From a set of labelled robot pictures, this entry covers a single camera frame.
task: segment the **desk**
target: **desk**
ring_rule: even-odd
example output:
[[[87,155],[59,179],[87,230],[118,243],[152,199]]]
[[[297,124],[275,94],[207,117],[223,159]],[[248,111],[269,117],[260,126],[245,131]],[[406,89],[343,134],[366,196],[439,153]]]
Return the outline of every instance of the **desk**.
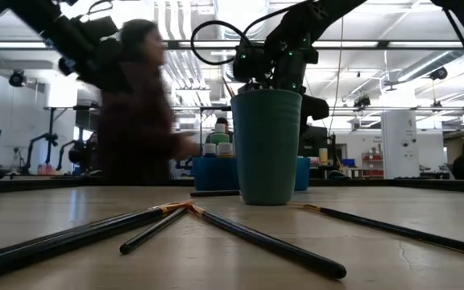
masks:
[[[192,188],[88,187],[0,193],[0,247],[134,209],[188,199]],[[289,207],[208,197],[198,205],[345,265],[331,281],[188,215],[128,256],[143,229],[0,277],[0,290],[462,289],[464,254]],[[464,240],[464,193],[310,188],[304,201]]]

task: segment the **bottle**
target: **bottle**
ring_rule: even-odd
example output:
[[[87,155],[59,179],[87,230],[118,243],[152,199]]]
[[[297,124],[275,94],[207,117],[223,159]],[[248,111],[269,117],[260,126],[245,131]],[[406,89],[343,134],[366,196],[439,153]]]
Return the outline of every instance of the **bottle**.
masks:
[[[203,144],[203,157],[204,158],[216,157],[216,144],[214,143]]]
[[[225,133],[225,124],[216,124],[214,127],[214,133],[210,135],[210,142],[216,146],[219,143],[228,143],[230,142],[230,137]]]
[[[232,143],[219,143],[219,145],[217,145],[217,157],[233,158],[234,153],[232,150]]]

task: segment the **wooden table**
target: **wooden table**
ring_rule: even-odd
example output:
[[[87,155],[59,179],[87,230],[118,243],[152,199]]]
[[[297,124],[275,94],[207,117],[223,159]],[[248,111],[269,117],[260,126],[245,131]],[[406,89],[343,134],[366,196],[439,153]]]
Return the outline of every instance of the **wooden table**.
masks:
[[[191,188],[62,188],[0,194],[0,247],[133,209],[188,198]],[[464,193],[412,188],[311,188],[312,202],[464,240]],[[239,197],[198,205],[345,265],[323,278],[185,216],[128,256],[118,247],[142,229],[0,278],[0,290],[53,289],[464,289],[464,254],[289,207]]]

